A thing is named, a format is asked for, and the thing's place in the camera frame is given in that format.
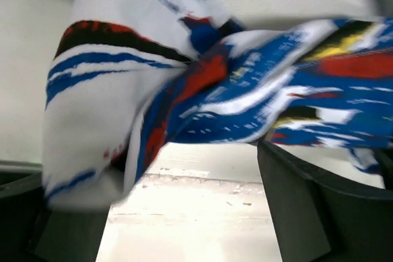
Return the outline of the blue white red patterned trousers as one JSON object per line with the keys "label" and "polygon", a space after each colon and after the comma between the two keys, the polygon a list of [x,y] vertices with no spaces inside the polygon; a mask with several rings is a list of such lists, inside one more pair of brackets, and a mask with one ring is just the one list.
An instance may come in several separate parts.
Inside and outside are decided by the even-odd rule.
{"label": "blue white red patterned trousers", "polygon": [[246,30],[219,0],[75,0],[47,76],[48,205],[126,198],[169,142],[392,147],[392,0],[368,18]]}

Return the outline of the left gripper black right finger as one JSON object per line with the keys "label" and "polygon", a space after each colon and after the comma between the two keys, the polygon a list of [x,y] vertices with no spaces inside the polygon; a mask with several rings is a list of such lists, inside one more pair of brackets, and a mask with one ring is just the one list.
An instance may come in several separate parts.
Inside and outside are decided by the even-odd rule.
{"label": "left gripper black right finger", "polygon": [[392,150],[377,150],[384,188],[349,180],[267,141],[257,159],[281,258],[392,262]]}

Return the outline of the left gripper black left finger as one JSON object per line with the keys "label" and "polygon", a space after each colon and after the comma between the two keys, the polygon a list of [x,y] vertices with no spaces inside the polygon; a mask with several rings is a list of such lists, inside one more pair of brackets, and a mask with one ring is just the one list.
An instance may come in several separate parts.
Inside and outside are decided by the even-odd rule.
{"label": "left gripper black left finger", "polygon": [[43,200],[39,173],[1,172],[1,261],[95,261],[107,211],[63,212]]}

